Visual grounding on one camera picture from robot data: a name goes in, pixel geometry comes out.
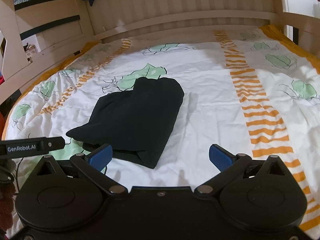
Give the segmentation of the white duvet with orange stripes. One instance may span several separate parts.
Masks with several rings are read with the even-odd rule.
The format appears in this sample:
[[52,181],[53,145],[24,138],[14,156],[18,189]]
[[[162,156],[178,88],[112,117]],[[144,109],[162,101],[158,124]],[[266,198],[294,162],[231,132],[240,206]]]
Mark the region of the white duvet with orange stripes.
[[89,121],[98,99],[140,78],[176,80],[184,91],[155,168],[113,159],[125,187],[197,186],[218,173],[209,147],[254,159],[281,157],[304,191],[301,228],[319,239],[319,60],[269,25],[97,44],[40,78],[7,118],[5,140],[65,136]]

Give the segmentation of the dark navy garment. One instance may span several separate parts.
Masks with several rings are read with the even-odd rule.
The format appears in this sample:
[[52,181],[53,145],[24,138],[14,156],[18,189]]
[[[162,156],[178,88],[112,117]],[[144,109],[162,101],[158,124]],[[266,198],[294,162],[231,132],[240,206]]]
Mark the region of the dark navy garment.
[[66,135],[92,151],[110,144],[113,157],[154,169],[183,102],[184,91],[171,78],[138,78],[132,90],[98,99],[89,121]]

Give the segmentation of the cream wooden bed frame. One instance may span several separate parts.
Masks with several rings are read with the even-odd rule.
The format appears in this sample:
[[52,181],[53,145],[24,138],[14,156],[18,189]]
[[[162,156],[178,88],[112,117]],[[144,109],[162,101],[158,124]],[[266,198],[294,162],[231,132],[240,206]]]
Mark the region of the cream wooden bed frame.
[[319,55],[319,0],[1,0],[1,101],[24,90],[86,43],[261,21],[290,25],[294,41]]

